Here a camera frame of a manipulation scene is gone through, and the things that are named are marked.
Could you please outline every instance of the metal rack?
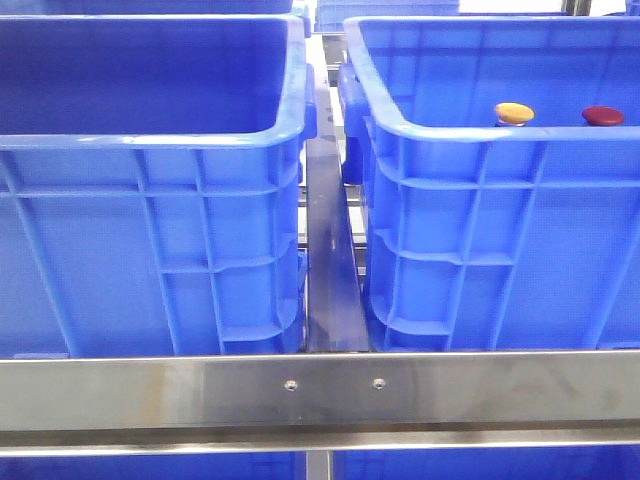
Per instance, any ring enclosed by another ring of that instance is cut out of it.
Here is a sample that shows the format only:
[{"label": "metal rack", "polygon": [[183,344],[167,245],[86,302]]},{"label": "metal rack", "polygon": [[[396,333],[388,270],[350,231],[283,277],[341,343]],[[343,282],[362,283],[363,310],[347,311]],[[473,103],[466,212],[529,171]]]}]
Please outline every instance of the metal rack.
[{"label": "metal rack", "polygon": [[0,361],[0,456],[640,444],[640,351],[368,351],[323,47],[306,353]]}]

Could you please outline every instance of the bottle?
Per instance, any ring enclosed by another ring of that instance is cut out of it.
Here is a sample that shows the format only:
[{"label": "bottle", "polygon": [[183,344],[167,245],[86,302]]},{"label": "bottle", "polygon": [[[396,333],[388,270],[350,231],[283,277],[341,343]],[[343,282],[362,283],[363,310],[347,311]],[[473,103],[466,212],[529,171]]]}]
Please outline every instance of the bottle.
[{"label": "bottle", "polygon": [[495,112],[498,115],[496,127],[524,127],[536,116],[531,107],[515,102],[499,103]]},{"label": "bottle", "polygon": [[604,105],[594,105],[582,111],[582,118],[592,127],[615,127],[624,122],[624,115],[620,110]]}]

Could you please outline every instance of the metal frame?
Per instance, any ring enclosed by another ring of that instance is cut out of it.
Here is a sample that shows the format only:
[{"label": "metal frame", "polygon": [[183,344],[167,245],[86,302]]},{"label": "metal frame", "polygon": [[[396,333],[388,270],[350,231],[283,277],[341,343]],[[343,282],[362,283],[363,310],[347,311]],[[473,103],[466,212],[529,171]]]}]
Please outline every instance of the metal frame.
[{"label": "metal frame", "polygon": [[307,450],[331,480],[332,450],[640,444],[640,351],[367,352],[322,37],[309,52],[307,353],[0,361],[0,456]]}]

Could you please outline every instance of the plastic crate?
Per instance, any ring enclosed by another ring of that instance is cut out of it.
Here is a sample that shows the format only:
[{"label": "plastic crate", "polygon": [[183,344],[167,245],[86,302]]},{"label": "plastic crate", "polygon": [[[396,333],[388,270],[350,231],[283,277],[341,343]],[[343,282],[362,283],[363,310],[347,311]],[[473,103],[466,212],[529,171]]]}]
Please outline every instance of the plastic crate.
[{"label": "plastic crate", "polygon": [[334,454],[336,480],[636,480],[634,446],[353,451]]},{"label": "plastic crate", "polygon": [[[640,346],[640,23],[352,19],[340,94],[364,158],[381,350]],[[495,128],[494,105],[537,117]],[[626,125],[585,127],[621,108]]]},{"label": "plastic crate", "polygon": [[0,15],[284,14],[305,22],[304,0],[0,0]]},{"label": "plastic crate", "polygon": [[0,39],[0,356],[298,350],[302,22],[4,17]]},{"label": "plastic crate", "polygon": [[2,458],[11,480],[304,480],[299,453]]},{"label": "plastic crate", "polygon": [[457,15],[460,0],[318,0],[316,32],[341,32],[350,17]]},{"label": "plastic crate", "polygon": [[640,0],[627,0],[627,15],[640,15]]}]

